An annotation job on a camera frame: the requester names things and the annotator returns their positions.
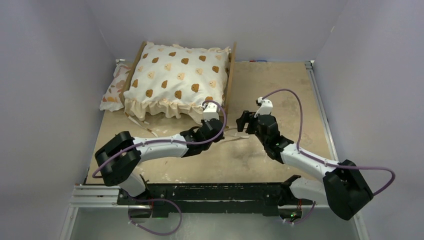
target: small pillow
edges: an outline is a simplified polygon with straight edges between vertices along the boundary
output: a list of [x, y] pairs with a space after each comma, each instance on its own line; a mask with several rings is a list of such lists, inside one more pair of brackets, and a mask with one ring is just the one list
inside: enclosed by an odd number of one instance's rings
[[130, 67], [119, 63], [113, 73], [113, 81], [107, 89], [100, 103], [100, 110], [109, 110], [111, 112], [122, 109], [124, 105], [120, 100], [120, 95], [123, 94], [123, 87], [127, 79]]
[[125, 112], [144, 120], [146, 113], [202, 120], [202, 103], [223, 103], [230, 49], [184, 48], [148, 42], [131, 86], [123, 95]]

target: pillow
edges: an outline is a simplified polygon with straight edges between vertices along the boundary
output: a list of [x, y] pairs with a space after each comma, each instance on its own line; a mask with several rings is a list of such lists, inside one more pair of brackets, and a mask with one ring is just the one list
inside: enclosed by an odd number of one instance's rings
[[130, 67], [126, 64], [119, 63], [113, 73], [113, 81], [108, 87], [106, 93], [100, 103], [100, 110], [109, 110], [111, 112], [122, 109], [124, 105], [120, 100], [120, 95], [123, 94], [125, 80], [127, 79]]
[[140, 120], [146, 113], [178, 119], [183, 113], [200, 123], [203, 101], [223, 103], [229, 52], [148, 42], [123, 94], [125, 112]]

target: table surface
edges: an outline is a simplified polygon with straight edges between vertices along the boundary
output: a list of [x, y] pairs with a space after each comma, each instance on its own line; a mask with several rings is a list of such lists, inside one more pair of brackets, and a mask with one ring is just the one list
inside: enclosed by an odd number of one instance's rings
[[[303, 133], [300, 145], [308, 151], [331, 159], [325, 128], [320, 116], [311, 81], [303, 62], [236, 62], [232, 83], [231, 103], [228, 110], [229, 127], [236, 127], [236, 119], [244, 110], [256, 111], [255, 100], [269, 92], [287, 88], [298, 94], [303, 106]], [[298, 102], [289, 92], [279, 92], [269, 97], [273, 103], [272, 115], [276, 117], [282, 135], [297, 141], [300, 125]], [[148, 127], [160, 137], [178, 134], [197, 124], [187, 115], [180, 119], [166, 118], [163, 113], [146, 116]], [[92, 178], [98, 167], [94, 158], [96, 150], [115, 134], [129, 131], [134, 137], [154, 136], [130, 121], [123, 109], [105, 111], [95, 143], [86, 184], [103, 184]], [[284, 182], [292, 175], [311, 179], [302, 171], [270, 159], [259, 140], [236, 138], [246, 133], [229, 130], [225, 140], [213, 143], [208, 151], [199, 155], [166, 157], [140, 163], [134, 170], [150, 183], [255, 183]]]

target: cable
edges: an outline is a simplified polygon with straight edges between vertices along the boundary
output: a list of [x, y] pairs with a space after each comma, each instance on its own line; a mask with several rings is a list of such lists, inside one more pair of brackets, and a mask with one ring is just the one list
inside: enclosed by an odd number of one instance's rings
[[137, 147], [142, 146], [142, 145], [155, 144], [155, 143], [177, 143], [177, 144], [187, 144], [187, 145], [202, 145], [202, 144], [208, 144], [208, 143], [212, 142], [213, 140], [217, 139], [221, 134], [223, 134], [224, 129], [225, 129], [226, 125], [227, 125], [227, 115], [226, 115], [223, 107], [219, 103], [217, 103], [216, 101], [206, 100], [206, 101], [204, 101], [202, 103], [202, 105], [204, 103], [213, 103], [213, 104], [216, 104], [218, 106], [218, 108], [222, 111], [222, 115], [223, 115], [223, 118], [224, 118], [224, 123], [222, 125], [221, 130], [214, 137], [212, 137], [212, 138], [210, 138], [208, 140], [205, 140], [205, 141], [198, 141], [198, 142], [189, 142], [189, 141], [181, 141], [181, 140], [173, 140], [173, 141], [171, 141], [170, 139], [153, 139], [153, 140], [146, 141], [144, 143], [143, 142], [140, 142], [140, 143], [131, 145], [129, 147], [126, 147], [126, 148], [122, 149], [121, 151], [117, 152], [116, 154], [114, 154], [113, 156], [111, 156], [102, 165], [100, 165], [96, 170], [94, 170], [94, 172], [93, 172], [93, 174], [91, 176], [94, 179], [101, 179], [102, 176], [96, 176], [96, 174], [98, 172], [100, 172], [107, 164], [109, 164], [112, 160], [114, 160], [115, 158], [117, 158], [121, 154], [126, 153], [128, 150], [137, 148]]
[[377, 196], [378, 194], [380, 194], [381, 192], [383, 192], [388, 186], [390, 186], [393, 183], [393, 181], [396, 178], [396, 174], [395, 174], [395, 172], [392, 169], [390, 169], [388, 167], [383, 167], [383, 166], [342, 166], [342, 165], [338, 165], [338, 164], [326, 163], [322, 159], [319, 159], [319, 158], [317, 158], [315, 156], [312, 156], [312, 155], [310, 155], [310, 154], [308, 154], [306, 152], [303, 152], [301, 150], [301, 148], [299, 147], [299, 145], [301, 143], [301, 137], [302, 137], [302, 130], [303, 130], [303, 124], [304, 124], [304, 113], [303, 113], [302, 103], [301, 103], [301, 100], [300, 100], [299, 96], [294, 91], [292, 91], [290, 89], [281, 88], [281, 89], [277, 89], [277, 90], [275, 90], [273, 92], [268, 93], [267, 95], [263, 96], [262, 99], [266, 99], [267, 97], [269, 97], [269, 96], [271, 96], [271, 95], [273, 95], [275, 93], [283, 92], [283, 91], [292, 93], [296, 97], [297, 102], [299, 103], [299, 108], [300, 108], [300, 127], [299, 127], [299, 138], [297, 139], [297, 142], [296, 142], [296, 148], [297, 148], [297, 150], [302, 155], [304, 155], [304, 156], [306, 156], [306, 157], [308, 157], [308, 158], [310, 158], [312, 160], [315, 160], [318, 163], [324, 164], [325, 166], [330, 166], [330, 167], [333, 167], [333, 168], [348, 169], [348, 170], [383, 170], [383, 171], [387, 171], [387, 172], [391, 173], [390, 180], [384, 186], [382, 186], [380, 189], [378, 189], [377, 191], [375, 191], [373, 193], [374, 196]]
[[159, 202], [159, 201], [161, 201], [161, 202], [167, 202], [167, 203], [170, 203], [170, 204], [172, 204], [172, 205], [176, 208], [176, 210], [177, 210], [177, 211], [178, 211], [178, 213], [179, 213], [179, 222], [178, 222], [178, 225], [177, 225], [177, 226], [176, 226], [176, 227], [175, 227], [172, 231], [165, 232], [165, 233], [150, 230], [150, 229], [148, 229], [147, 227], [144, 227], [144, 226], [142, 226], [142, 225], [140, 225], [140, 224], [138, 224], [138, 223], [134, 222], [134, 221], [133, 221], [133, 219], [131, 219], [130, 209], [128, 209], [128, 219], [129, 219], [129, 223], [133, 224], [133, 225], [134, 225], [134, 226], [136, 226], [136, 227], [139, 227], [139, 228], [143, 229], [144, 231], [146, 231], [146, 232], [148, 232], [148, 233], [151, 233], [151, 234], [154, 234], [154, 235], [158, 235], [158, 236], [167, 236], [167, 235], [171, 235], [171, 234], [175, 233], [175, 232], [176, 232], [176, 231], [180, 228], [181, 223], [183, 222], [183, 213], [181, 212], [181, 209], [178, 207], [178, 205], [177, 205], [177, 204], [175, 204], [175, 202], [170, 201], [170, 200], [168, 200], [168, 199], [164, 199], [164, 198], [153, 198], [153, 199], [140, 200], [140, 199], [136, 199], [136, 198], [134, 198], [134, 197], [130, 196], [130, 195], [128, 194], [128, 192], [127, 192], [127, 195], [128, 195], [128, 197], [129, 197], [129, 198], [131, 198], [132, 200], [134, 200], [134, 201], [136, 201], [136, 202], [139, 202], [139, 203], [153, 203], [153, 202]]

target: white wall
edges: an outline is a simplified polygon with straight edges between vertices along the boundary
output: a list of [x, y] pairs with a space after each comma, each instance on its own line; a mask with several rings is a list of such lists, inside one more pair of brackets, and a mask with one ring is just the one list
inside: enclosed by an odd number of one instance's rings
[[[314, 72], [341, 160], [397, 178], [363, 209], [371, 239], [422, 239], [424, 1], [349, 0]], [[364, 171], [376, 190], [389, 174]]]
[[237, 60], [313, 60], [347, 0], [87, 0], [116, 58], [142, 41], [232, 46]]
[[0, 239], [56, 240], [114, 58], [84, 0], [2, 0], [0, 33]]

